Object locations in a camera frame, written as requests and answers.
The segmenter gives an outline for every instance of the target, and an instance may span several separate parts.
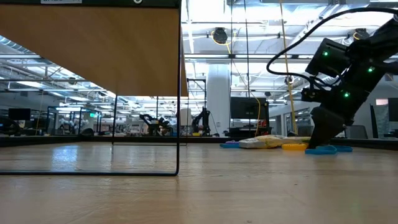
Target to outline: metal pole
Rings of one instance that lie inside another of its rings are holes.
[[[118,95],[114,99],[114,109],[113,109],[113,130],[112,130],[112,145],[114,144],[114,132],[116,131],[116,112],[118,108]]]
[[[231,40],[232,40],[232,38],[234,36],[233,16],[232,16],[233,15],[233,8],[234,8],[234,1],[232,1],[232,4],[231,4]],[[233,53],[234,53],[234,47],[233,47],[232,41],[231,41],[231,54],[233,54]],[[232,93],[231,82],[232,82],[232,65],[234,63],[232,55],[230,57],[231,57],[231,62],[229,64],[231,65],[231,68],[230,68],[231,76],[229,77],[229,120],[228,120],[228,131],[229,131],[229,133],[231,133],[231,117],[232,117],[232,112],[231,112],[231,109],[232,109],[232,104],[231,104],[231,93]]]
[[[97,128],[96,128],[96,132],[98,133],[98,125],[100,124],[100,114],[97,114]]]
[[[159,112],[159,97],[156,96],[156,119],[158,117],[158,112]]]
[[[57,129],[57,119],[58,119],[58,116],[57,116],[57,114],[56,113],[54,113],[54,122],[53,122],[53,126],[52,126],[52,129],[53,130],[56,130]]]
[[[203,81],[205,83],[205,108],[206,107],[206,103],[207,103],[207,85],[206,85],[206,81]]]
[[[73,127],[72,127],[71,133],[75,132],[75,118],[76,118],[76,112],[73,112],[73,118],[72,118]]]
[[[99,130],[98,130],[98,132],[100,132],[101,128],[102,128],[102,112],[100,112],[99,114],[101,115],[101,117],[99,118]]]
[[[181,6],[178,9],[178,33],[181,33]],[[181,60],[183,59],[182,55],[184,52],[182,49],[182,41],[181,35],[178,35],[178,72],[177,72],[177,155],[176,155],[176,166],[174,175],[178,175],[180,172],[180,128],[181,128],[181,117],[180,117],[180,109],[181,109]]]
[[[47,119],[45,120],[45,132],[49,133],[49,125],[50,125],[50,107],[47,107]]]
[[[247,78],[248,78],[248,98],[250,99],[250,75],[249,75],[249,57],[248,57],[248,73],[247,73]],[[249,138],[251,138],[251,118],[249,118]]]
[[[187,123],[185,124],[185,130],[186,130],[186,133],[185,133],[185,136],[186,137],[188,137],[188,121],[189,121],[189,119],[188,119],[188,116],[189,116],[189,92],[190,92],[190,85],[189,85],[189,78],[187,79],[187,83],[188,83],[188,101],[187,101]]]
[[[80,112],[79,112],[79,128],[78,128],[77,134],[80,134],[80,125],[81,125],[81,108],[80,108]]]

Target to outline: blue plastic tray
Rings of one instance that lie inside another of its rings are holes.
[[[350,146],[334,146],[338,152],[353,152],[353,148]]]
[[[220,147],[226,149],[239,149],[239,143],[237,142],[237,144],[220,144]]]
[[[335,146],[318,146],[316,149],[306,149],[306,154],[312,155],[334,155],[337,153]]]

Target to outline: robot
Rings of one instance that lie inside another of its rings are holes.
[[[209,126],[209,116],[210,111],[208,111],[205,107],[202,108],[201,113],[193,119],[192,128],[194,133],[199,133],[199,121],[202,120],[202,136],[210,136],[210,126]]]
[[[346,13],[370,11],[391,13],[394,17],[378,28],[372,36],[359,39],[348,47],[324,39],[306,69],[306,72],[313,75],[312,77],[296,73],[275,72],[270,69],[273,61],[300,44],[327,21]],[[386,73],[398,75],[397,62],[384,62],[397,53],[398,10],[374,7],[350,9],[322,20],[298,42],[271,59],[267,64],[267,70],[275,75],[299,76],[310,82],[310,87],[304,88],[301,92],[302,100],[321,103],[311,112],[315,128],[309,148],[313,149],[326,144],[331,138],[354,123],[353,118],[357,110]],[[317,78],[319,73],[338,77],[338,81],[332,85],[326,84]]]

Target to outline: ceiling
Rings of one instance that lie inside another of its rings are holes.
[[[271,75],[266,72],[267,61],[284,49],[284,44],[290,44],[301,38],[315,24],[332,14],[356,7],[396,7],[398,1],[370,1],[370,0],[285,0],[282,7],[284,30],[279,0],[183,0],[182,5],[182,32],[183,48],[186,58],[187,78],[206,79],[209,75],[209,66],[215,63],[231,65],[229,54],[242,55],[232,62],[232,88],[236,91],[232,95],[243,96],[247,93],[245,83],[250,82],[254,89],[286,90],[285,77]],[[364,12],[347,14],[329,21],[315,31],[306,41],[289,52],[296,59],[289,59],[289,71],[305,74],[305,68],[318,48],[323,38],[327,37],[342,44],[350,44],[354,30],[366,28],[369,33],[374,32],[392,16],[378,12]],[[228,35],[226,45],[218,45],[212,38],[216,27],[224,28]],[[28,49],[14,43],[6,37],[0,37],[0,56],[6,54],[31,54]],[[80,79],[78,74],[61,68],[48,60],[33,58],[6,58],[0,57],[0,77],[3,79],[46,79],[69,80]],[[283,60],[278,60],[272,65],[273,70],[284,71]],[[46,82],[44,87],[34,87],[23,83],[14,82],[10,87],[3,85],[0,88],[25,88],[25,89],[53,89],[72,90],[86,89],[94,91],[53,91],[54,96],[63,99],[68,97],[86,98],[87,101],[111,103],[114,95],[90,82]],[[306,85],[303,80],[295,79],[295,87],[300,90]],[[200,112],[204,104],[203,82],[190,82],[190,99],[197,99],[191,105],[193,113]],[[255,95],[264,96],[264,92],[254,92]],[[275,92],[273,100],[284,100],[285,93]],[[74,103],[86,103],[81,100],[68,99]],[[134,109],[137,113],[152,113],[155,108],[156,96],[147,98],[124,97],[123,105],[119,109]],[[159,115],[171,116],[175,112],[175,98],[167,98],[162,104]]]

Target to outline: sign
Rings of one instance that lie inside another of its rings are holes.
[[[41,0],[42,4],[82,4],[83,0]]]

